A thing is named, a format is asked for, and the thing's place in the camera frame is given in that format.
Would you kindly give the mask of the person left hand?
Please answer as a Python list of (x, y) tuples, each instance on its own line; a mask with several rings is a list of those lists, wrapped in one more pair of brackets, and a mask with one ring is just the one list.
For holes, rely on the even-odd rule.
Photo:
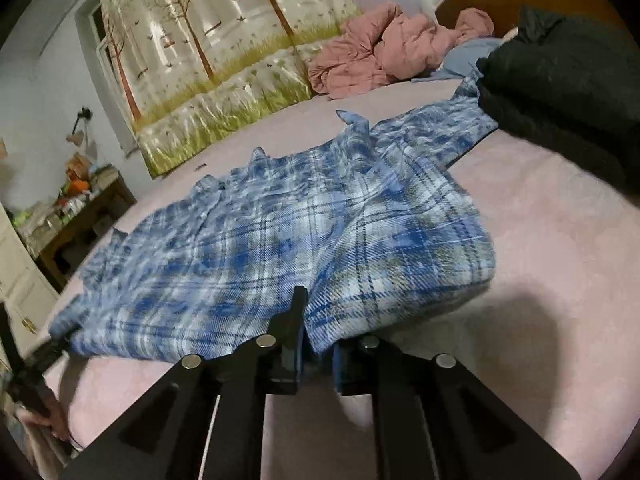
[(70, 440), (70, 428), (68, 428), (62, 404), (58, 402), (54, 392), (47, 386), (43, 387), (41, 394), (43, 404), (49, 411), (49, 415), (42, 416), (37, 412), (19, 406), (15, 412), (18, 420), (25, 426), (49, 428), (52, 434), (62, 441)]

